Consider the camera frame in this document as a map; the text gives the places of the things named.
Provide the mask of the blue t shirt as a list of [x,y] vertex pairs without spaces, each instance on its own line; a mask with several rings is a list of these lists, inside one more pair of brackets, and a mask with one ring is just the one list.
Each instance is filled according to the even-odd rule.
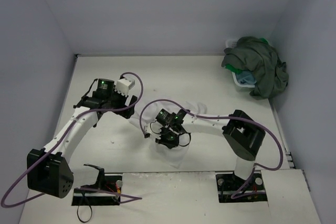
[[235,74],[236,80],[241,85],[255,85],[257,80],[251,71],[245,70]]

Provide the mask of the grey green t shirt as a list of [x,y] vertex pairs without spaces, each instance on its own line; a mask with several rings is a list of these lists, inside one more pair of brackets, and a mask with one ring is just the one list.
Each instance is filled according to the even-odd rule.
[[238,39],[235,47],[224,50],[222,67],[230,65],[236,70],[251,71],[257,80],[250,96],[271,99],[283,93],[288,86],[287,65],[277,50],[261,38],[246,36]]

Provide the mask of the white t shirt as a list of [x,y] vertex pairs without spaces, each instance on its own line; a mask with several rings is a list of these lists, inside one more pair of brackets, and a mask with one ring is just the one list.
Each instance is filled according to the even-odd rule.
[[[159,113],[161,109],[165,109],[168,112],[176,113],[178,111],[178,107],[172,103],[165,102],[165,101],[159,101],[154,104],[149,105],[143,111],[144,107],[150,102],[149,99],[145,99],[140,101],[135,106],[134,114],[129,119],[129,122],[140,129],[141,127],[145,127],[149,123],[153,123],[155,117]],[[207,113],[207,106],[201,102],[182,102],[182,106],[190,110],[196,114],[206,114]],[[166,146],[162,144],[157,144],[154,142],[154,139],[150,137],[150,152],[151,155],[166,162],[170,166],[174,168],[179,168],[184,156],[186,155],[188,151],[188,147],[185,146],[178,146],[172,149],[167,148]]]

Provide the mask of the white laundry basket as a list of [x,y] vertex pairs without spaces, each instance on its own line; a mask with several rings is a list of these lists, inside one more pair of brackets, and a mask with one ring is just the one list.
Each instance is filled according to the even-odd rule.
[[233,81],[236,85],[238,91],[252,91],[255,88],[256,80],[249,71],[239,72],[238,70],[233,70],[232,67],[225,67],[231,71],[233,76]]

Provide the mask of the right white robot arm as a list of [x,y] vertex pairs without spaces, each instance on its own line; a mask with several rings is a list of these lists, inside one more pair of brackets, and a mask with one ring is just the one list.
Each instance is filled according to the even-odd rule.
[[233,184],[245,188],[251,182],[251,173],[256,156],[266,135],[265,131],[253,124],[253,120],[243,111],[235,110],[229,119],[210,115],[190,115],[189,111],[179,110],[169,113],[162,109],[155,118],[154,127],[149,126],[148,133],[154,136],[155,142],[168,149],[186,147],[180,138],[193,133],[222,136],[237,156],[235,170],[232,175]]

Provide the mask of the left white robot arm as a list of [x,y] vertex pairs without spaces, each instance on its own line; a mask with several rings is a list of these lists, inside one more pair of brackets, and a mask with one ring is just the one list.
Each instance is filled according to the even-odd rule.
[[29,189],[57,198],[66,197],[73,188],[88,187],[99,192],[105,186],[104,168],[85,164],[83,170],[69,166],[71,157],[87,132],[97,126],[106,112],[129,119],[134,114],[138,97],[129,97],[135,81],[121,76],[118,81],[94,79],[95,90],[89,89],[74,107],[74,113],[59,133],[42,149],[27,155]]

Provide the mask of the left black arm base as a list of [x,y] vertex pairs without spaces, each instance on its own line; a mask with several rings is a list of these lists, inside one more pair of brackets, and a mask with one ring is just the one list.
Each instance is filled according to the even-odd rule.
[[[122,175],[121,174],[106,174],[104,168],[92,165],[84,164],[86,169],[90,172],[93,170],[94,181],[91,183],[86,183],[81,187],[99,189],[104,191],[109,191],[112,193],[121,193],[122,187]],[[72,196],[72,206],[118,206],[120,205],[120,196],[99,193],[96,191],[80,190],[75,188]]]

